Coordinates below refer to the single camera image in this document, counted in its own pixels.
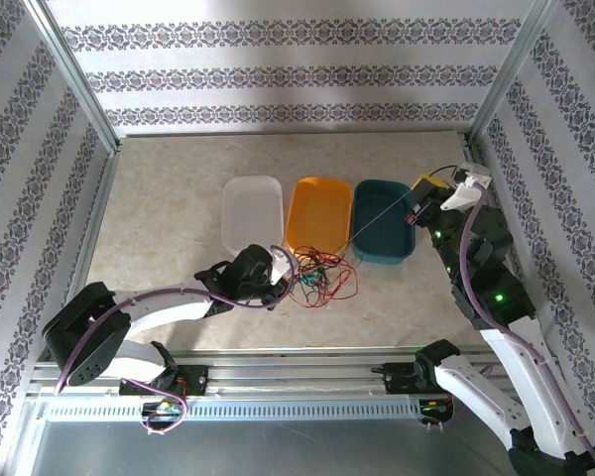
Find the teal plastic bin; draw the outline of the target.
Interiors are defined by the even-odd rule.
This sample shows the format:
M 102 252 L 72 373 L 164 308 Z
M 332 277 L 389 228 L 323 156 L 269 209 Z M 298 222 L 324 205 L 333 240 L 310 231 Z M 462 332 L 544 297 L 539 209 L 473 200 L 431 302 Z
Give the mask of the teal plastic bin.
M 354 190 L 351 243 L 361 261 L 398 265 L 416 246 L 416 230 L 406 222 L 410 188 L 401 182 L 366 179 Z

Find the white plastic bin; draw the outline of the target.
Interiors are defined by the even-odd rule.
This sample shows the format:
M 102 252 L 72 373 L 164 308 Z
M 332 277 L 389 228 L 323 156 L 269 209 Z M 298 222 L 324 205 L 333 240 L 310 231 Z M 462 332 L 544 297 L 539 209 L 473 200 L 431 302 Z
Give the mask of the white plastic bin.
M 275 178 L 237 177 L 223 187 L 221 241 L 233 256 L 251 244 L 283 243 L 283 190 Z

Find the orange plastic bin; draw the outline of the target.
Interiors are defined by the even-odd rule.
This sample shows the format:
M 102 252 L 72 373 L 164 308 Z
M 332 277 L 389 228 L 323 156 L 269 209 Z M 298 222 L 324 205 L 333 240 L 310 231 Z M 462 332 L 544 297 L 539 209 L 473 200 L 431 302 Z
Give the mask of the orange plastic bin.
M 293 191 L 286 242 L 295 253 L 308 247 L 337 255 L 349 239 L 353 190 L 339 178 L 306 177 Z

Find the grey metal sheet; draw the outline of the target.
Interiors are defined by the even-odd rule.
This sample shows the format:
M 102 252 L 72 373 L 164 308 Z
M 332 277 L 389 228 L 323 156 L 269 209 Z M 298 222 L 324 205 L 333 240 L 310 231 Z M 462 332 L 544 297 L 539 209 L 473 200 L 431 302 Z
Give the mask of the grey metal sheet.
M 135 422 L 52 422 L 32 476 L 516 476 L 473 416 L 446 430 L 406 420 L 202 421 L 167 435 Z

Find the small circuit board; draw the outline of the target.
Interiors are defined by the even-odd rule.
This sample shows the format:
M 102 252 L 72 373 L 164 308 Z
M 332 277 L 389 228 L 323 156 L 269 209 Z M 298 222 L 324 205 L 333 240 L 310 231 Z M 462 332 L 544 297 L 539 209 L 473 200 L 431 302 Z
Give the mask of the small circuit board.
M 421 419 L 424 422 L 446 423 L 454 416 L 454 403 L 450 398 L 421 400 L 419 404 Z
M 170 401 L 145 403 L 141 410 L 143 420 L 155 422 L 174 422 L 184 414 L 185 409 L 180 403 Z

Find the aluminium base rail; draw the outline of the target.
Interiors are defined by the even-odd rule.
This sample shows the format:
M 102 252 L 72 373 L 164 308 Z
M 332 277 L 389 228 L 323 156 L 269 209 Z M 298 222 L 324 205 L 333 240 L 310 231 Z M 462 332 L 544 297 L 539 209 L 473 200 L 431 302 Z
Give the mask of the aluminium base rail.
M 206 395 L 209 398 L 244 399 L 254 394 L 287 398 L 306 395 L 344 397 L 385 395 L 383 377 L 371 370 L 385 363 L 413 363 L 417 347 L 357 347 L 302 349 L 238 349 L 175 352 L 179 364 L 208 368 Z M 461 353 L 480 371 L 492 366 L 489 380 L 517 398 L 500 360 L 485 345 L 465 346 Z M 50 361 L 34 367 L 27 398 L 52 397 L 60 370 Z M 84 386 L 69 387 L 60 397 L 118 395 L 119 379 L 99 377 Z

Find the aluminium side rail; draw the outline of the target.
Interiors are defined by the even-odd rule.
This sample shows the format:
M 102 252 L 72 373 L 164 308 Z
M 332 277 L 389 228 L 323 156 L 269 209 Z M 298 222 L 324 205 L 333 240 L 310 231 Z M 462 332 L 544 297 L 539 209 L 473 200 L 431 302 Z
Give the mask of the aluminium side rail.
M 47 302 L 43 324 L 51 321 L 86 284 L 118 160 L 119 152 L 113 152 L 100 167 L 89 169 L 75 209 L 69 213 L 69 227 L 62 233 L 59 267 L 53 274 L 59 294 Z
M 485 161 L 482 159 L 477 147 L 475 145 L 468 145 L 464 134 L 460 134 L 459 137 L 463 142 L 463 152 L 466 156 L 466 161 L 476 166 L 486 167 Z M 492 183 L 490 183 L 487 188 L 487 201 L 490 206 L 498 208 L 501 212 L 504 212 L 499 195 Z M 514 244 L 509 247 L 509 250 L 506 253 L 505 262 L 512 274 L 524 285 L 526 283 L 526 278 Z

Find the aluminium frame post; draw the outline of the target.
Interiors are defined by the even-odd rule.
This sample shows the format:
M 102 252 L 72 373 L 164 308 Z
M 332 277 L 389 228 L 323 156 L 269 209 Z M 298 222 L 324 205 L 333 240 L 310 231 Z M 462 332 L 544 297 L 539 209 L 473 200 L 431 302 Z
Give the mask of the aluminium frame post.
M 517 32 L 496 78 L 487 92 L 474 120 L 465 135 L 467 145 L 473 147 L 483 136 L 507 90 L 517 76 L 523 62 L 536 42 L 558 0 L 535 0 Z
M 104 147 L 109 153 L 116 153 L 119 150 L 120 139 L 90 87 L 86 75 L 70 49 L 50 7 L 45 0 L 21 1 L 54 55 L 62 76 L 74 92 L 98 136 L 102 139 Z

